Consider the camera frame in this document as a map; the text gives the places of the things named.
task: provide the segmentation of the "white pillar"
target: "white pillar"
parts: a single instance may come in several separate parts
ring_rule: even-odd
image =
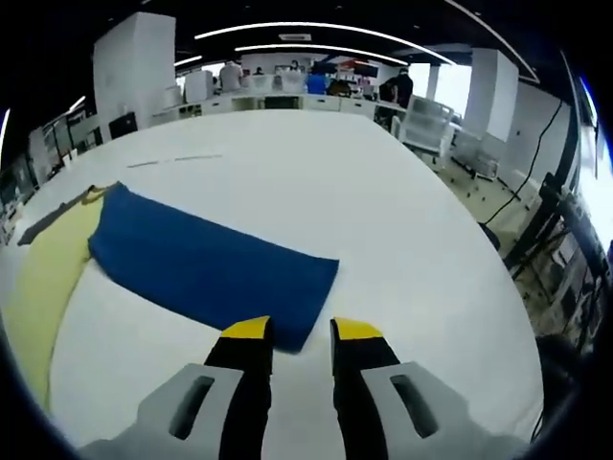
[[[30,144],[28,145],[28,149],[30,151],[30,157],[32,158],[32,167],[34,169],[36,182],[38,182],[38,186],[41,186],[47,182],[47,175],[51,172],[52,168],[51,153],[47,150],[42,127],[30,133]]]
[[[464,127],[507,142],[515,110],[518,71],[498,50],[475,48]]]
[[[166,88],[174,80],[176,19],[137,12],[96,42],[94,92],[102,141],[110,141],[108,124],[134,112],[139,129],[151,125]]]
[[[426,99],[434,101],[434,96],[437,94],[437,85],[439,84],[439,71],[441,65],[430,65],[430,73],[428,74],[428,88],[425,90]]]

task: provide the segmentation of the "chair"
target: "chair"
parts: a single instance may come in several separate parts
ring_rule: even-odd
[[[283,91],[286,93],[304,93],[305,92],[305,74],[301,72],[281,72],[283,80]]]
[[[251,93],[266,94],[272,91],[272,75],[252,75],[246,78]]]
[[[485,133],[477,136],[464,129],[456,133],[451,156],[461,164],[487,179],[498,176],[499,158],[502,157],[506,144],[500,139]]]
[[[444,157],[453,139],[453,113],[446,105],[412,96],[404,120],[392,119],[391,132],[402,144]]]

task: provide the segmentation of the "ceiling light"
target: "ceiling light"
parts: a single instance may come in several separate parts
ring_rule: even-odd
[[[445,2],[447,2],[449,5],[451,5],[452,7],[457,8],[458,10],[460,10],[461,12],[463,12],[464,14],[466,14],[468,17],[470,17],[471,19],[473,19],[475,22],[477,22],[478,24],[480,24],[481,26],[483,26],[490,34],[494,35],[496,38],[498,38],[498,40],[500,40],[500,42],[505,45],[507,47],[507,49],[509,51],[511,51],[513,53],[513,55],[521,62],[521,64],[526,68],[526,70],[528,70],[528,73],[531,75],[530,77],[526,77],[525,80],[527,81],[533,81],[534,83],[540,83],[540,80],[538,79],[538,76],[536,75],[536,73],[534,72],[534,70],[532,69],[532,67],[530,65],[528,65],[528,62],[526,62],[526,60],[524,60],[524,58],[522,58],[521,56],[519,56],[519,53],[517,53],[515,51],[515,49],[510,46],[510,44],[508,43],[507,40],[505,40],[500,34],[498,34],[496,31],[494,31],[483,19],[481,19],[480,17],[478,17],[475,13],[473,13],[472,11],[467,10],[465,7],[463,7],[462,5],[456,3],[454,0],[444,0]]]
[[[83,101],[85,101],[85,96],[81,96],[78,101],[73,103],[66,113],[72,113],[72,111],[75,110],[79,105],[81,105]]]
[[[195,60],[200,60],[200,59],[202,59],[202,56],[190,57],[189,59],[183,59],[183,60],[179,60],[178,62],[175,62],[174,66],[178,67],[179,65],[187,64],[189,62],[194,62]]]
[[[281,43],[278,45],[240,46],[236,48],[234,51],[272,50],[272,49],[277,49],[277,48],[311,48],[311,49],[316,49],[316,50],[341,51],[343,53],[370,56],[372,58],[377,58],[381,60],[390,60],[391,62],[395,62],[396,64],[408,65],[408,62],[404,60],[396,59],[395,57],[387,57],[383,55],[378,55],[377,53],[371,53],[368,51],[354,50],[353,48],[343,48],[342,46],[311,45],[311,44],[305,44],[305,43]]]
[[[4,145],[4,134],[7,132],[9,115],[11,115],[11,110],[7,109],[7,113],[4,114],[4,120],[2,121],[2,130],[0,130],[0,160],[2,160],[2,146]]]
[[[397,36],[382,34],[381,32],[369,31],[368,29],[361,29],[359,27],[343,26],[339,24],[327,24],[324,22],[262,22],[259,24],[245,24],[243,26],[228,27],[226,29],[219,29],[218,31],[206,32],[204,34],[196,35],[194,39],[199,40],[200,38],[206,38],[207,36],[226,34],[229,32],[246,31],[249,29],[261,29],[265,27],[323,27],[327,29],[339,29],[341,31],[350,31],[358,32],[361,34],[374,35],[380,38],[386,38],[388,40],[395,41],[396,43],[402,43],[406,46],[411,46],[420,51],[423,51],[424,53],[427,53],[428,55],[434,56],[435,58],[438,58],[448,64],[455,65],[455,62],[453,60],[411,41],[398,38]]]

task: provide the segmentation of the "gray gripper base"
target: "gray gripper base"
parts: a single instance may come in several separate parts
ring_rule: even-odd
[[[188,364],[141,402],[134,425],[113,440],[85,446],[80,454],[92,460],[216,460],[242,374]],[[195,412],[198,394],[201,405]],[[188,412],[195,416],[186,424]]]
[[[389,460],[508,459],[526,446],[476,425],[468,404],[416,362],[362,371],[385,435]]]

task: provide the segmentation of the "black cable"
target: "black cable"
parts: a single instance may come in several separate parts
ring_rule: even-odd
[[[554,116],[551,118],[551,120],[549,121],[549,123],[545,126],[545,128],[541,131],[540,135],[538,136],[538,143],[536,144],[536,152],[534,153],[534,157],[533,157],[533,161],[530,164],[530,169],[528,170],[528,175],[526,175],[526,178],[524,179],[524,181],[521,183],[521,185],[519,186],[519,188],[517,189],[517,191],[513,194],[513,196],[509,199],[509,201],[507,201],[505,204],[503,204],[498,211],[496,211],[491,218],[489,218],[486,221],[486,225],[488,225],[490,222],[492,222],[496,216],[498,216],[503,209],[505,209],[507,206],[509,206],[512,201],[515,199],[515,196],[519,196],[519,192],[521,192],[521,190],[524,188],[524,186],[528,183],[528,181],[530,180],[530,177],[533,175],[533,169],[534,169],[534,163],[536,163],[536,157],[538,156],[538,152],[540,151],[540,143],[543,140],[543,136],[545,135],[545,133],[548,131],[548,129],[551,127],[551,125],[553,124],[554,120],[556,119],[556,115],[559,112],[559,110],[562,108],[562,100],[560,100],[559,104],[557,105],[557,109],[554,112]]]
[[[542,249],[547,247],[552,242],[556,242],[560,238],[564,238],[569,233],[571,233],[571,231],[568,229],[560,230],[555,235],[550,237],[548,240],[535,241],[533,245],[528,249],[528,251],[531,251],[530,254],[528,254],[525,257],[525,259],[521,262],[520,266],[513,272],[511,276],[513,280],[517,279],[517,277],[521,274],[521,272],[526,269],[526,267],[530,264],[530,262],[534,259],[534,257],[536,257],[539,254],[539,252],[542,251]]]
[[[530,442],[534,441],[534,439],[536,439],[536,436],[538,436],[538,434],[540,433],[540,429],[543,427],[543,424],[541,423],[543,421],[543,411],[540,411],[540,415],[538,416],[538,420],[536,421],[536,425],[534,425],[534,429],[533,429],[533,435],[530,437]]]

